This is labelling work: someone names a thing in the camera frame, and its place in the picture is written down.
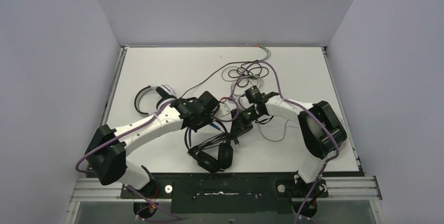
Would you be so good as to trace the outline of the white and black headphones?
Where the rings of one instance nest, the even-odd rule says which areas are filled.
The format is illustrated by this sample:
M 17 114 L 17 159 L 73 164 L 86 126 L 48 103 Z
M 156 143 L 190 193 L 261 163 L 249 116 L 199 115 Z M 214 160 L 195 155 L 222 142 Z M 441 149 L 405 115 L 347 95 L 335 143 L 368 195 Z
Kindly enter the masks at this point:
M 161 98 L 158 100 L 156 104 L 156 109 L 153 111 L 143 111 L 140 109 L 140 102 L 142 98 L 150 92 L 156 92 Z M 134 98 L 134 109 L 141 115 L 151 116 L 155 114 L 158 109 L 162 106 L 166 105 L 168 102 L 172 102 L 177 99 L 176 91 L 167 84 L 162 85 L 148 85 L 142 88 Z

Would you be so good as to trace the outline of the black headphones with blue band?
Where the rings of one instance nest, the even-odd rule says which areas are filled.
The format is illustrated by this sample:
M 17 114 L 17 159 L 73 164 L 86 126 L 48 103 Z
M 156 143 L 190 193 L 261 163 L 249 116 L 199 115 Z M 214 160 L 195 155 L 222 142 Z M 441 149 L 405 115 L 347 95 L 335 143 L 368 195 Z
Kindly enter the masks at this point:
M 197 165 L 210 173 L 223 172 L 232 166 L 234 160 L 234 149 L 226 126 L 216 121 L 210 124 L 219 131 L 214 136 L 203 140 L 201 143 L 192 142 L 193 130 L 186 128 L 184 144 L 187 153 Z

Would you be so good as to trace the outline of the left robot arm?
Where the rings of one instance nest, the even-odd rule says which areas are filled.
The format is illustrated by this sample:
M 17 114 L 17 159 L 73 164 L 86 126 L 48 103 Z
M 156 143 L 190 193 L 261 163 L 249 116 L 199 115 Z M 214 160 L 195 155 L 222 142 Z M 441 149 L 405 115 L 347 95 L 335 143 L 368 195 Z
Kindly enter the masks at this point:
M 149 170 L 128 161 L 128 155 L 167 133 L 184 128 L 197 131 L 227 115 L 230 115 L 228 105 L 208 91 L 194 100 L 173 99 L 153 115 L 134 123 L 97 128 L 86 149 L 85 159 L 102 185 L 120 182 L 133 187 L 142 196 L 149 196 L 155 188 Z

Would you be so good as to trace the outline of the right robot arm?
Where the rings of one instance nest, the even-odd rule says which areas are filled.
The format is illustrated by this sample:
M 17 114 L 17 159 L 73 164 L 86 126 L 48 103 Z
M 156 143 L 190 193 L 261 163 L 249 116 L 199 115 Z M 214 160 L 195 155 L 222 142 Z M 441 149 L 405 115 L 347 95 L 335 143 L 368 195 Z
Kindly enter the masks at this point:
M 308 196 L 315 190 L 315 180 L 327 162 L 338 156 L 348 135 L 331 105 L 322 100 L 318 103 L 302 103 L 282 98 L 278 92 L 260 92 L 256 86 L 245 90 L 250 107 L 234 109 L 230 136 L 235 139 L 253 127 L 253 122 L 262 116 L 280 117 L 297 123 L 301 129 L 307 154 L 303 158 L 294 182 L 295 191 Z

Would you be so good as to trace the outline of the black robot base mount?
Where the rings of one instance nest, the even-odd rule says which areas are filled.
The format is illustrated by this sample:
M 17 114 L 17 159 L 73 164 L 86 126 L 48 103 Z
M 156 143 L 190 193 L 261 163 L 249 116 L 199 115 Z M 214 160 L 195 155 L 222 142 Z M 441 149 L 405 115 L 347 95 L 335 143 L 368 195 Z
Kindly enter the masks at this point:
M 291 214 L 305 197 L 309 210 L 328 197 L 325 180 L 312 189 L 295 172 L 154 173 L 154 184 L 142 194 L 170 203 L 173 214 Z

